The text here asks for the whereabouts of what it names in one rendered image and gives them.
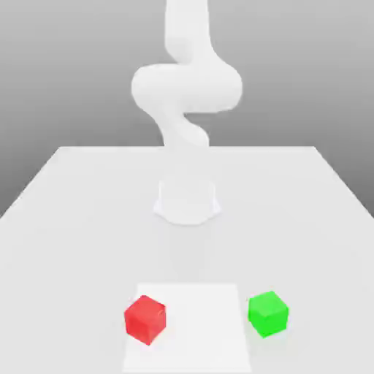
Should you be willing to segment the small red cube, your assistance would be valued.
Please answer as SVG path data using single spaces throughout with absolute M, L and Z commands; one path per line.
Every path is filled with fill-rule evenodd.
M 142 295 L 124 312 L 126 333 L 149 346 L 166 328 L 166 306 Z

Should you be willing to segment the small green cube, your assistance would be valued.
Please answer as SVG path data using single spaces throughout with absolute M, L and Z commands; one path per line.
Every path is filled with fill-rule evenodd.
M 274 291 L 258 294 L 248 301 L 248 320 L 263 338 L 286 330 L 288 317 L 289 307 Z

